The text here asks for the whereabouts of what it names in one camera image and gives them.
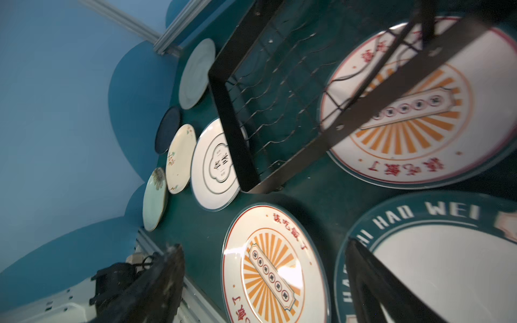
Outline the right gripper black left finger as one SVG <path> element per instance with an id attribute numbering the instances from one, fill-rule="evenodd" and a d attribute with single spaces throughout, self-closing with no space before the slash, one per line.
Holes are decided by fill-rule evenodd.
<path id="1" fill-rule="evenodd" d="M 185 258 L 180 244 L 169 246 L 93 322 L 172 322 L 184 288 Z"/>

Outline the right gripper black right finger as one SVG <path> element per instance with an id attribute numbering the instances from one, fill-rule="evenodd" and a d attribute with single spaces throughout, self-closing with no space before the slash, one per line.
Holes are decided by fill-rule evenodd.
<path id="1" fill-rule="evenodd" d="M 358 322 L 444 322 L 356 239 L 348 240 L 345 263 Z"/>

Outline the green-rimmed Hao Wei plate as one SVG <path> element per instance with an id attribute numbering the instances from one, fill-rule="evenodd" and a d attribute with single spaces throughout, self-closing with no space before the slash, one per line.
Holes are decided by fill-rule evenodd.
<path id="1" fill-rule="evenodd" d="M 346 234 L 448 322 L 516 321 L 516 202 L 474 192 L 397 196 Z"/>

